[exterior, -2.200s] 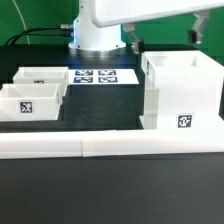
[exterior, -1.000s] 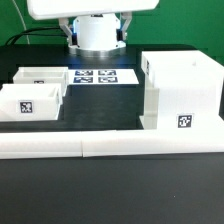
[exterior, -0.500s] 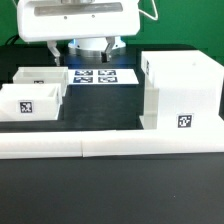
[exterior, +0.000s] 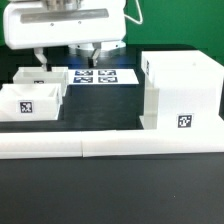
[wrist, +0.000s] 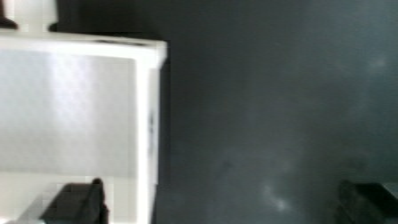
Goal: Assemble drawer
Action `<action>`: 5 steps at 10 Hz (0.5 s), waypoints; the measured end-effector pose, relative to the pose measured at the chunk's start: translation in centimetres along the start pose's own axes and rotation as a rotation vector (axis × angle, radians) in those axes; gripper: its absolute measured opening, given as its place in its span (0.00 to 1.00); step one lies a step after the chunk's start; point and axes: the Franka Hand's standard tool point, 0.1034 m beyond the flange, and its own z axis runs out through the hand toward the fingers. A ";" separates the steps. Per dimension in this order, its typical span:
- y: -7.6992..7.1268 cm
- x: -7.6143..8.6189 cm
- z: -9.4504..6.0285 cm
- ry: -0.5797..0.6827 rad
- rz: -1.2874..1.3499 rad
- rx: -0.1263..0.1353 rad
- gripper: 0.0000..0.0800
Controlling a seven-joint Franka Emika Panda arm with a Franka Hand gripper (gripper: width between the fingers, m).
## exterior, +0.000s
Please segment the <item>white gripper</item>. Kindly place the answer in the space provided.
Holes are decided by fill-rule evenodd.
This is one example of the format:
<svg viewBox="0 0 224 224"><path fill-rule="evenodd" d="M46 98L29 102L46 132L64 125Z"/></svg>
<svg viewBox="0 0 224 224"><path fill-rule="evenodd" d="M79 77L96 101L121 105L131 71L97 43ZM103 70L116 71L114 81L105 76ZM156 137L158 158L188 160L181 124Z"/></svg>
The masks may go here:
<svg viewBox="0 0 224 224"><path fill-rule="evenodd" d="M126 0L10 0L3 13L6 45L11 49L35 48L34 54L44 71L47 58L41 47L120 41L126 35ZM97 65L101 50L88 58Z"/></svg>

